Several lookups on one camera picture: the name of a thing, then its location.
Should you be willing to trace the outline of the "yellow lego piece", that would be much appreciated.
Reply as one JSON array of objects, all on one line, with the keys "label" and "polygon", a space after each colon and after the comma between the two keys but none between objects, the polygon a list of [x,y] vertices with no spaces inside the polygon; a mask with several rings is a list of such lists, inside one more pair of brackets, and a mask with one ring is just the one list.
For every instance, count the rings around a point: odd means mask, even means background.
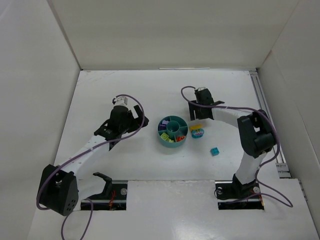
[{"label": "yellow lego piece", "polygon": [[202,125],[201,124],[196,124],[196,125],[191,125],[189,127],[189,130],[192,132],[194,130],[197,130],[197,129],[201,129],[202,128]]}]

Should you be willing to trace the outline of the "blue printed oval lego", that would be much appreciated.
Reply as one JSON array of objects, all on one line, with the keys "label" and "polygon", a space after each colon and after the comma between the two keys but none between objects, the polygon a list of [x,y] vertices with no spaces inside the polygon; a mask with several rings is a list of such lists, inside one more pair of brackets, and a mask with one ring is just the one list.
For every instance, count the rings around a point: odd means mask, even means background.
[{"label": "blue printed oval lego", "polygon": [[191,131],[191,136],[194,139],[198,139],[198,138],[203,137],[204,133],[205,132],[204,132],[204,130],[202,128],[197,128],[197,129],[193,129]]}]

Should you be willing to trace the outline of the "dark purple lego brick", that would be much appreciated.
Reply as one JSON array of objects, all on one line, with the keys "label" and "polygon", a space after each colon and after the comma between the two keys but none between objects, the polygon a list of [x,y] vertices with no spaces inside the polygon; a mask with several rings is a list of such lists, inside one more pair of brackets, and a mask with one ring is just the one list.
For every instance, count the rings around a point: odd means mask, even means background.
[{"label": "dark purple lego brick", "polygon": [[167,126],[165,125],[165,124],[159,124],[158,125],[158,130],[159,131],[164,131],[164,130],[166,130],[167,129]]}]

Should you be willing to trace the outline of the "lime green lego brick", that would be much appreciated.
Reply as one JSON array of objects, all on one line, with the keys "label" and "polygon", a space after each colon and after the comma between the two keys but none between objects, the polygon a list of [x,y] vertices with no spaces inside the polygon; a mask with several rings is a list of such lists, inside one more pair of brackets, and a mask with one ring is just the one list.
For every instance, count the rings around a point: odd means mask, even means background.
[{"label": "lime green lego brick", "polygon": [[163,139],[164,141],[166,141],[167,139],[169,139],[169,136],[164,132],[160,135],[161,139]]}]

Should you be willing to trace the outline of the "orange round lego piece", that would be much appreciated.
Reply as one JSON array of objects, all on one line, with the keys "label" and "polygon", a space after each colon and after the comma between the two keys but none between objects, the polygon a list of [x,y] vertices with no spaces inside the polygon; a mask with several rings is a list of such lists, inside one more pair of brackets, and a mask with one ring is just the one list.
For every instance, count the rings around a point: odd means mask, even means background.
[{"label": "orange round lego piece", "polygon": [[176,142],[180,142],[180,141],[182,141],[183,139],[182,139],[182,136],[177,136],[176,137]]}]

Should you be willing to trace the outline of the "teal small lego brick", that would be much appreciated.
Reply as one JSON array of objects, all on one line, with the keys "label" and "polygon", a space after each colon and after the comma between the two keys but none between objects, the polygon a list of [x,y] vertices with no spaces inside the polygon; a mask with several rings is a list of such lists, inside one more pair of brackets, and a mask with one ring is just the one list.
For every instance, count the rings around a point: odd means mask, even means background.
[{"label": "teal small lego brick", "polygon": [[212,148],[210,150],[210,153],[211,153],[212,156],[217,156],[217,155],[220,154],[220,151],[219,151],[219,149],[217,147],[214,147],[214,148]]}]

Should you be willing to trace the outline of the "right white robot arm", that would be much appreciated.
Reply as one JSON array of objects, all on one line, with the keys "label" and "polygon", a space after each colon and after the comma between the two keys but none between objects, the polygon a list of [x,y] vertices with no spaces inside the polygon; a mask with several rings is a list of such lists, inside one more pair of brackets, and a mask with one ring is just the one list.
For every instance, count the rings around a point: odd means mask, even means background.
[{"label": "right white robot arm", "polygon": [[234,181],[248,185],[255,181],[256,172],[265,158],[279,141],[276,131],[266,112],[250,107],[224,106],[223,101],[214,101],[206,87],[195,88],[196,100],[188,100],[190,119],[211,119],[236,127],[239,132],[243,157],[234,174]]}]

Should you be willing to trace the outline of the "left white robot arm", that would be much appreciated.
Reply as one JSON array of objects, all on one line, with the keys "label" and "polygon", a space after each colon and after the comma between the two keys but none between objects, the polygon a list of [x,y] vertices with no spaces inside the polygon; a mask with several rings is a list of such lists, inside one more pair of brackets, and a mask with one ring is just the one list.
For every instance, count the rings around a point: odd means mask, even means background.
[{"label": "left white robot arm", "polygon": [[115,105],[109,119],[78,153],[59,165],[48,164],[43,169],[36,196],[39,210],[52,210],[68,216],[78,209],[82,200],[113,197],[112,178],[98,171],[91,173],[90,167],[120,141],[134,136],[148,125],[143,107],[137,104],[134,110],[137,117],[124,103]]}]

